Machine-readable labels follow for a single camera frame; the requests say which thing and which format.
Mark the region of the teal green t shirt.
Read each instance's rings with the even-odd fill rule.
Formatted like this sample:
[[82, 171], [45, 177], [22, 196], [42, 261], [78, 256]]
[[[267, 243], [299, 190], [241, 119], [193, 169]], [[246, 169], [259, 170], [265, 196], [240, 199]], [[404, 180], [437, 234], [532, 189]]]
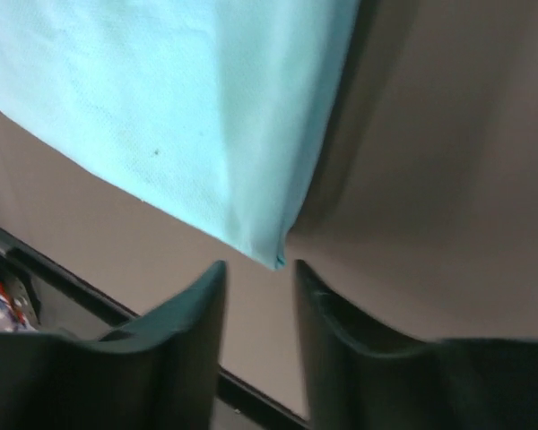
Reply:
[[270, 269], [315, 170], [355, 1], [0, 1], [0, 112]]

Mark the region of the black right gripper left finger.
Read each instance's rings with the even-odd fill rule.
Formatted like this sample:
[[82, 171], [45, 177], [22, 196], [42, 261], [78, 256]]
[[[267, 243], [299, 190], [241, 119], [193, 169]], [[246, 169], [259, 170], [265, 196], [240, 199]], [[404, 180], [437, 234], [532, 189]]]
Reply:
[[0, 429], [206, 429], [227, 270], [97, 340], [0, 331]]

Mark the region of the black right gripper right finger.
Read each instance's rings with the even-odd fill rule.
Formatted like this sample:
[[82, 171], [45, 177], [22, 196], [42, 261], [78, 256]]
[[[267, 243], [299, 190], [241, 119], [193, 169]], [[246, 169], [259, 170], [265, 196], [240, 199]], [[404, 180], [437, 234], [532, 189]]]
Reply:
[[296, 261], [299, 343], [314, 429], [538, 429], [538, 341], [417, 340]]

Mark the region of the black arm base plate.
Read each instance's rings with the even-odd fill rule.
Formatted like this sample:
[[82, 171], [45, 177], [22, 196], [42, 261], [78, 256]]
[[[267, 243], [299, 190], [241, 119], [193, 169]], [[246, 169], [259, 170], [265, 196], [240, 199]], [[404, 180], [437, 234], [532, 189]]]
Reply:
[[[103, 334], [137, 314], [0, 228], [0, 264], [6, 282], [28, 304], [36, 328], [62, 329], [81, 338]], [[276, 400], [221, 369], [213, 429], [307, 429], [308, 423]]]

